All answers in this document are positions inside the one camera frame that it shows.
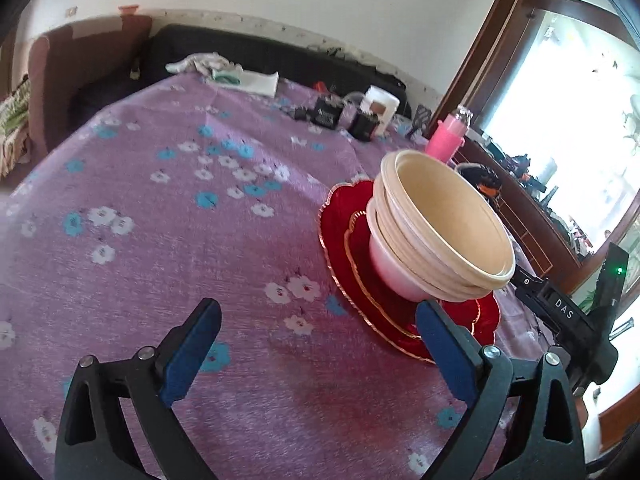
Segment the white plastic jar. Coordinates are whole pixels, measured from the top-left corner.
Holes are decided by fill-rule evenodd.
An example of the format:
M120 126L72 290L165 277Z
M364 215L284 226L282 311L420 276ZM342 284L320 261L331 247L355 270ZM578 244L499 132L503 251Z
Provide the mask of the white plastic jar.
M377 86L369 87L360 103L360 110L378 118L378 125L373 130L374 136L385 136L386 128L398 111L399 104L399 99L390 92Z

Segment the black servo box right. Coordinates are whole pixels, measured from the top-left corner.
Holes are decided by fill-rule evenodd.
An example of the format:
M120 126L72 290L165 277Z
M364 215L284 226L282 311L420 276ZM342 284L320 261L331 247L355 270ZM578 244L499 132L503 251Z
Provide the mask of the black servo box right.
M365 110L356 110L352 122L347 128L348 133L360 142L370 142L378 128L378 115Z

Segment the brown wooden cabinet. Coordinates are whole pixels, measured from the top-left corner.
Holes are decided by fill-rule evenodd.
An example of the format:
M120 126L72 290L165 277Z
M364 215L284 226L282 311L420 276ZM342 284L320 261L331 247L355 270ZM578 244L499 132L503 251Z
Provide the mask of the brown wooden cabinet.
M608 251L608 243L618 244L639 214L639 193L636 193L622 220L603 246L579 261L533 197L480 144L473 140L466 141L454 155L454 161L477 162L495 170L502 181L497 200L498 216L520 244L536 274L541 278L550 278L567 294L582 286L593 273L599 272Z

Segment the black perforated stand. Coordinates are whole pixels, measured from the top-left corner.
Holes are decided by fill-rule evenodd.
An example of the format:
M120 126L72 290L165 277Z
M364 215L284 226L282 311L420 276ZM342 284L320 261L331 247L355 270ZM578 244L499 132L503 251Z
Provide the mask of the black perforated stand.
M415 136L424 136L432 119L432 115L433 112L428 107L419 104L414 112L410 129L406 133L406 138L410 140Z

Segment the black servo box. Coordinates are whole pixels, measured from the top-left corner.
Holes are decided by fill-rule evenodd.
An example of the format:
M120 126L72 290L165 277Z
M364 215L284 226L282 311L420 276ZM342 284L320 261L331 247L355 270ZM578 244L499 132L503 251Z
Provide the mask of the black servo box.
M310 120L317 126L336 129L340 122L345 103L339 96L319 96L310 112Z
M370 142L378 128L378 115L365 110L356 110L352 122L347 128L348 133L360 142Z

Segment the black sofa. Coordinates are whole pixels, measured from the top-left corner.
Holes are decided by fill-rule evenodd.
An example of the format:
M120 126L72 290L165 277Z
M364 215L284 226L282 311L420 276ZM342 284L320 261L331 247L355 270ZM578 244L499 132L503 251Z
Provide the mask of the black sofa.
M309 88L322 82L339 96L377 86L396 96L399 115L412 116L404 82L372 65L349 60L335 49L326 53L237 32L172 24L146 40L130 61L81 87L70 100L68 126L75 130L103 107L167 78L167 64L204 52L216 52L253 72L278 73Z

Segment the pink water bottle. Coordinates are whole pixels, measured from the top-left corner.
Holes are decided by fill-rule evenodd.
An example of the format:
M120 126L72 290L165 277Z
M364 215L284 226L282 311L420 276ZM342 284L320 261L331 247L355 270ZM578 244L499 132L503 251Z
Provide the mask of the pink water bottle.
M448 164L464 144L472 118L473 113L459 104L454 112L437 122L437 128L426 144L425 154Z

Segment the black servo box left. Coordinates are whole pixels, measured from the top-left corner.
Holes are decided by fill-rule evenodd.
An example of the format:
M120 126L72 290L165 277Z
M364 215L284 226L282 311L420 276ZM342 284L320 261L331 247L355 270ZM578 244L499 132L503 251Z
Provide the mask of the black servo box left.
M339 96L319 96L310 112L310 120L317 126L336 129L340 122L345 103Z

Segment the small red gold-rimmed plate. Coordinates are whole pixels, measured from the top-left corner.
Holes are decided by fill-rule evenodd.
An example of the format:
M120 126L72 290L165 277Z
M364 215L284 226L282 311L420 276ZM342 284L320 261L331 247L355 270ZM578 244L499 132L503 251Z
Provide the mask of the small red gold-rimmed plate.
M355 280L363 295L389 326L407 338L419 339L416 302L402 298L378 276L369 255L370 231L366 213L356 211L344 233L344 248Z

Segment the purple floral tablecloth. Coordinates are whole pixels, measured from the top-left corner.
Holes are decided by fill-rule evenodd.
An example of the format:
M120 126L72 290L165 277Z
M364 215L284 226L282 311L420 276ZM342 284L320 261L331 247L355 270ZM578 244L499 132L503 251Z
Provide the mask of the purple floral tablecloth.
M1 417L43 478L82 356L128 359L198 302L222 326L182 426L221 479L416 479L460 420L438 370L334 285L318 213L407 146L182 74L93 114L1 200Z

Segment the white foam bowl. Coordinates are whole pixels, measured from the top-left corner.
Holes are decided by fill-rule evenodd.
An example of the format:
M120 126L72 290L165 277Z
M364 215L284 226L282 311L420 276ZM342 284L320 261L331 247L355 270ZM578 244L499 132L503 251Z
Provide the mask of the white foam bowl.
M430 283L444 292L467 296L468 300L483 298L492 293L491 289L483 288L462 278L449 269L430 248L425 247L420 240L411 244L408 237L401 231L386 198L382 178L377 176L373 181L373 195L378 226L390 249L408 266L408 269L419 278Z
M462 302L468 300L467 296L460 294L450 294L438 287L427 283L411 272L405 263L395 255L390 249L390 244L382 235L376 218L374 201L369 200L366 208L367 225L370 231L369 255L376 273L382 281L396 294L419 302L423 299L435 298L451 302Z

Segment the white rag cloth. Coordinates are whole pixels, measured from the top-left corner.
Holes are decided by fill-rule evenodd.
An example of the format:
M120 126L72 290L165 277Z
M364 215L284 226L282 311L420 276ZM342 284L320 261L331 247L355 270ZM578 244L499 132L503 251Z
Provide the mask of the white rag cloth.
M204 76L213 77L218 73L241 73L243 67L240 64L229 61L228 58L225 58L217 52L210 52L193 53L181 61L167 63L165 70L170 74L195 72Z

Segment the white paper bag green logo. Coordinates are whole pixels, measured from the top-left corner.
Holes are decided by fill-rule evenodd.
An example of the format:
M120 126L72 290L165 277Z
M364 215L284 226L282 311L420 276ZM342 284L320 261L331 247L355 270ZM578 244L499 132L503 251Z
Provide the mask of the white paper bag green logo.
M242 70L242 72L235 70L216 73L213 82L231 90L273 98L277 92L279 74L267 75L251 70Z

